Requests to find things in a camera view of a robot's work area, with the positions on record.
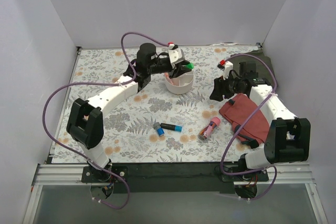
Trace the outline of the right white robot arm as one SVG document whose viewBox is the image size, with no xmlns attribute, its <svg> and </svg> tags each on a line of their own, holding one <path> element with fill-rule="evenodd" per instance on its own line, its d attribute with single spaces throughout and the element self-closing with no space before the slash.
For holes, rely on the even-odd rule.
<svg viewBox="0 0 336 224">
<path fill-rule="evenodd" d="M 308 119 L 297 117 L 284 106 L 275 93 L 276 82 L 260 77 L 253 62 L 240 63 L 238 72 L 230 61 L 222 60 L 218 68 L 223 71 L 223 75 L 214 79 L 210 99 L 227 99 L 236 104 L 236 98 L 242 95 L 257 106 L 239 124 L 234 136 L 238 136 L 258 112 L 269 124 L 262 148 L 242 155 L 232 167 L 221 164 L 220 171 L 227 176 L 239 176 L 248 181 L 273 164 L 306 161 L 309 157 L 311 124 Z"/>
</svg>

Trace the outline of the green-capped black highlighter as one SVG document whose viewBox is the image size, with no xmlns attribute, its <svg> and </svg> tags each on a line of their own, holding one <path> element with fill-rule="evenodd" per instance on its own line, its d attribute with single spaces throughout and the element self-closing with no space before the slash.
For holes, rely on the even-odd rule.
<svg viewBox="0 0 336 224">
<path fill-rule="evenodd" d="M 186 64 L 186 65 L 183 65 L 183 67 L 187 68 L 187 69 L 190 69 L 190 70 L 194 69 L 194 65 L 191 62 Z"/>
</svg>

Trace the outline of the white round compartment organizer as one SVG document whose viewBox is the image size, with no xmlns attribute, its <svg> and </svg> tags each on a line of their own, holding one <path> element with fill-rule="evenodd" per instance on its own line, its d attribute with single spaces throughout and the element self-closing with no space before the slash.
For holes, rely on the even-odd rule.
<svg viewBox="0 0 336 224">
<path fill-rule="evenodd" d="M 180 95 L 189 92 L 192 89 L 193 82 L 194 82 L 194 72 L 185 73 L 180 77 L 174 78 L 175 80 L 179 81 L 179 84 L 174 86 L 171 85 L 165 78 L 165 86 L 166 88 L 173 94 Z"/>
</svg>

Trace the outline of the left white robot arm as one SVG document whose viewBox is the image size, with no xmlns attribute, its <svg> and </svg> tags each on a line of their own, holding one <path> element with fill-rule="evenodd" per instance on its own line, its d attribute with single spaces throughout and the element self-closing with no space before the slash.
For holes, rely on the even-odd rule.
<svg viewBox="0 0 336 224">
<path fill-rule="evenodd" d="M 154 44 L 144 43 L 113 86 L 86 100 L 78 98 L 73 102 L 66 131 L 83 150 L 90 173 L 98 181 L 106 182 L 112 175 L 111 160 L 101 144 L 104 117 L 144 89 L 153 74 L 167 73 L 170 79 L 177 78 L 191 71 L 188 64 L 183 50 L 175 44 L 169 44 L 167 51 L 158 54 Z"/>
</svg>

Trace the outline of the orange pen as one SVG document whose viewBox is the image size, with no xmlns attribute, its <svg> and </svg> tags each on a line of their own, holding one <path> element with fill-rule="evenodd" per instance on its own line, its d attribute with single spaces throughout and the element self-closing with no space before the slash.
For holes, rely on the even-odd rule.
<svg viewBox="0 0 336 224">
<path fill-rule="evenodd" d="M 178 80 L 171 79 L 171 78 L 169 77 L 169 74 L 168 74 L 168 73 L 165 73 L 165 77 L 166 77 L 166 80 L 167 80 L 171 85 L 176 86 L 176 85 L 179 84 Z"/>
</svg>

